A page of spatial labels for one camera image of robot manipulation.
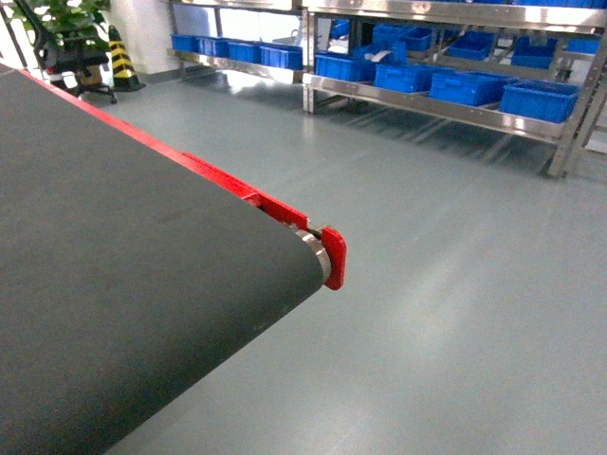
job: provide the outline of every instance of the traffic cone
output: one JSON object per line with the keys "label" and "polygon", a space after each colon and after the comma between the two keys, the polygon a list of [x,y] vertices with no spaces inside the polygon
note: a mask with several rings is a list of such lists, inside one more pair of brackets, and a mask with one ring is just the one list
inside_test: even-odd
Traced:
{"label": "traffic cone", "polygon": [[137,73],[131,63],[131,58],[129,57],[129,54],[126,53],[124,43],[114,26],[110,26],[109,38],[110,50],[112,51],[114,91],[135,92],[145,87],[145,83],[139,83]]}

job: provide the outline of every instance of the stainless steel shelf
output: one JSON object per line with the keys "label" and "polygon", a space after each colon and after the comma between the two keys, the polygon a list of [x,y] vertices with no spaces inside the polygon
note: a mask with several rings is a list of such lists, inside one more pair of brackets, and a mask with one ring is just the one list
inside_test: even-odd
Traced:
{"label": "stainless steel shelf", "polygon": [[459,59],[448,55],[441,55],[438,63],[441,66],[448,66],[456,69],[486,71],[499,74],[506,74],[524,79],[547,79],[550,72],[547,69],[531,68],[528,66],[514,66],[511,64],[498,64],[495,62],[485,62],[476,60]]}
{"label": "stainless steel shelf", "polygon": [[303,0],[310,12],[481,27],[595,33],[607,27],[607,11],[584,8],[513,7],[402,0]]}
{"label": "stainless steel shelf", "polygon": [[199,7],[263,9],[270,11],[295,11],[302,6],[301,0],[169,0],[171,3],[198,5]]}
{"label": "stainless steel shelf", "polygon": [[261,78],[272,79],[284,83],[301,83],[304,75],[303,71],[294,71],[292,69],[276,68],[274,66],[264,66],[262,64],[248,64],[235,60],[224,59],[220,57],[211,57],[209,55],[196,54],[193,52],[184,52],[182,50],[168,49],[168,54],[185,62],[201,64],[216,69],[229,69],[241,73],[259,76]]}
{"label": "stainless steel shelf", "polygon": [[534,118],[513,116],[482,107],[470,107],[452,102],[433,100],[425,94],[394,92],[364,83],[339,81],[313,74],[304,74],[303,84],[313,90],[329,92],[334,95],[341,95],[357,100],[376,102],[440,118],[448,118],[551,144],[559,141],[564,126],[564,123],[551,123]]}

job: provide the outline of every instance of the blue storage crate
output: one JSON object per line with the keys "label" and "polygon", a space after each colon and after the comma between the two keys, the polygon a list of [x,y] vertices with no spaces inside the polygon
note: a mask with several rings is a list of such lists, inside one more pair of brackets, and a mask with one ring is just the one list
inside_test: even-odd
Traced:
{"label": "blue storage crate", "polygon": [[425,64],[378,64],[375,86],[403,93],[426,92],[436,72],[452,73],[453,69]]}
{"label": "blue storage crate", "polygon": [[345,36],[350,32],[350,21],[338,19],[331,27],[331,39],[337,40],[341,36]]}
{"label": "blue storage crate", "polygon": [[567,45],[567,50],[582,54],[596,54],[598,51],[598,44],[598,41],[593,40],[570,40]]}
{"label": "blue storage crate", "polygon": [[546,45],[531,45],[529,38],[519,38],[514,46],[512,64],[515,66],[530,66],[548,69],[557,49],[557,40],[549,39]]}
{"label": "blue storage crate", "polygon": [[490,73],[434,73],[430,98],[481,106],[497,102],[504,94],[504,86],[514,81],[508,76]]}
{"label": "blue storage crate", "polygon": [[527,7],[594,8],[594,0],[515,0],[515,5]]}
{"label": "blue storage crate", "polygon": [[174,50],[183,50],[186,52],[198,52],[198,40],[192,35],[171,35]]}
{"label": "blue storage crate", "polygon": [[316,74],[342,81],[372,81],[376,77],[376,64],[368,60],[357,60],[338,54],[318,55]]}
{"label": "blue storage crate", "polygon": [[204,55],[211,55],[212,57],[228,58],[230,56],[230,47],[228,46],[228,40],[224,38],[200,36],[198,37],[198,52]]}
{"label": "blue storage crate", "polygon": [[[355,47],[354,49],[352,49],[352,57],[354,57],[355,59],[364,60],[365,55],[367,55],[367,54],[376,55],[377,53],[381,52],[382,50],[392,50],[392,44],[371,43],[369,45],[362,45],[361,47]],[[385,63],[391,62],[392,54],[386,55],[381,60]]]}
{"label": "blue storage crate", "polygon": [[398,41],[393,44],[392,62],[394,64],[405,64],[407,62],[407,43]]}
{"label": "blue storage crate", "polygon": [[447,49],[447,55],[468,60],[484,60],[493,45],[493,33],[469,31]]}
{"label": "blue storage crate", "polygon": [[259,64],[262,61],[262,50],[258,43],[229,41],[230,58],[240,62]]}
{"label": "blue storage crate", "polygon": [[409,26],[386,26],[384,24],[377,24],[373,28],[372,42],[378,45],[390,46],[413,28],[414,27]]}
{"label": "blue storage crate", "polygon": [[288,68],[294,70],[304,69],[304,51],[294,45],[262,45],[261,63],[266,66]]}
{"label": "blue storage crate", "polygon": [[430,48],[430,44],[432,43],[432,29],[413,27],[398,40],[406,44],[407,50],[415,52],[428,50]]}
{"label": "blue storage crate", "polygon": [[578,87],[566,83],[514,83],[506,87],[500,111],[561,123],[573,112],[578,94]]}

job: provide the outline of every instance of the conveyor belt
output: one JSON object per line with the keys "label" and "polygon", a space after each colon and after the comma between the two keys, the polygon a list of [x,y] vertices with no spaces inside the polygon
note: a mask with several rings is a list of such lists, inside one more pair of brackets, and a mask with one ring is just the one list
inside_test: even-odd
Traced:
{"label": "conveyor belt", "polygon": [[0,453],[101,453],[322,286],[262,211],[0,65]]}

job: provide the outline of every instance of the red conveyor frame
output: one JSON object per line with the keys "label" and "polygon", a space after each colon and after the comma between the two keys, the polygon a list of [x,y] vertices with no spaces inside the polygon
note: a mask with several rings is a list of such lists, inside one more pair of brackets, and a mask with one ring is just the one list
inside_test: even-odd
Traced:
{"label": "red conveyor frame", "polygon": [[316,231],[309,226],[309,220],[304,213],[293,209],[284,202],[279,201],[263,191],[257,190],[233,175],[216,168],[198,156],[188,153],[181,153],[176,149],[169,147],[167,144],[159,141],[158,139],[148,135],[147,133],[142,132],[126,121],[112,117],[95,106],[69,95],[64,90],[35,79],[25,70],[22,71],[22,73],[32,78],[40,85],[43,85],[55,95],[79,107],[91,116],[98,118],[117,130],[122,131],[137,142],[140,142],[159,154],[172,159],[176,163],[182,165],[184,168],[197,173],[198,175],[233,193],[239,198],[249,202],[258,209],[263,210],[267,215],[276,219],[280,223],[313,232],[317,236],[320,235],[322,245],[324,246],[327,254],[329,255],[329,259],[331,260],[331,275],[324,285],[333,290],[340,289],[343,286],[346,243],[341,234],[332,227],[323,227],[320,229],[320,231]]}

